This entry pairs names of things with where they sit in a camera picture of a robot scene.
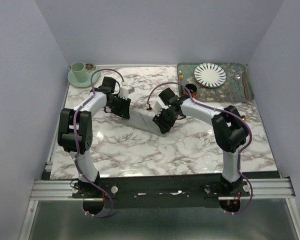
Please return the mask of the grey woven cloth napkin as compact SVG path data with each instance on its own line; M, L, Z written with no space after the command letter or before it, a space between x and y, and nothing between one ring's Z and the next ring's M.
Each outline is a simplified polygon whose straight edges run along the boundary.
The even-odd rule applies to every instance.
M153 117L135 110L130 110L129 116L129 119L121 118L120 123L161 137L164 135L153 121Z

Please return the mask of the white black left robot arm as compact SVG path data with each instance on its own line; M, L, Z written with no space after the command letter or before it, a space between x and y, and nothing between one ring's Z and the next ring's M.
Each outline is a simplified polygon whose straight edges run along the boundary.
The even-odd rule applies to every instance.
M90 148L93 143L95 114L105 108L123 119L130 119L130 93L134 88L122 83L115 93L118 81L104 77L101 86L93 87L88 97L73 108L63 108L59 116L57 143L70 154L78 171L78 180L86 182L83 191L91 198L97 197L101 185L96 182L99 171L94 167Z

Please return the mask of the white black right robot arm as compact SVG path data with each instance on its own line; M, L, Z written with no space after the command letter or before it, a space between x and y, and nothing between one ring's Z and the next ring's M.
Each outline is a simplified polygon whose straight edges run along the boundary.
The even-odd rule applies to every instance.
M159 98L167 108L162 108L158 102L154 103L151 107L155 112L152 121L162 134L171 130L178 117L192 117L212 126L215 141L223 154L220 191L226 196L237 192L243 180L239 168L240 147L246 144L251 131L236 107L213 108L186 94L177 96L169 87L159 94Z

